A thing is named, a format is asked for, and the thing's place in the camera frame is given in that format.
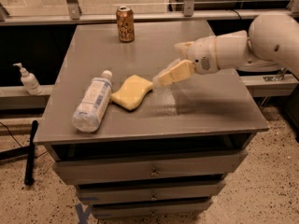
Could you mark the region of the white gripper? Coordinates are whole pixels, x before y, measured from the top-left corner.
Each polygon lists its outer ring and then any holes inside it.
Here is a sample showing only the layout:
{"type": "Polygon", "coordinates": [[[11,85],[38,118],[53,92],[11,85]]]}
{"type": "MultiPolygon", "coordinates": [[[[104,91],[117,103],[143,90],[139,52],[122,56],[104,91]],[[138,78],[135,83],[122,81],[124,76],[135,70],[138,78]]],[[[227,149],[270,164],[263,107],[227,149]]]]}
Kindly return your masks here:
{"type": "Polygon", "coordinates": [[[168,86],[189,78],[194,72],[199,75],[217,73],[220,68],[216,59],[216,37],[204,37],[174,45],[180,59],[171,62],[152,80],[154,88],[168,86]]]}

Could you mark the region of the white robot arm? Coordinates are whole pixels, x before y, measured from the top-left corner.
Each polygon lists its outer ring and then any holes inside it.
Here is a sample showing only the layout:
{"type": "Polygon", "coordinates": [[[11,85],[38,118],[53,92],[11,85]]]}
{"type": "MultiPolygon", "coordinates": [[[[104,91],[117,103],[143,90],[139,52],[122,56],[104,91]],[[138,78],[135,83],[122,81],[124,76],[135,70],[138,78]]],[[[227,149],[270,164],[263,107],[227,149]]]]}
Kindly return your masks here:
{"type": "Polygon", "coordinates": [[[230,68],[250,71],[277,65],[298,77],[299,22],[283,13],[267,12],[255,18],[247,31],[177,43],[175,50],[179,58],[154,77],[155,88],[230,68]]]}

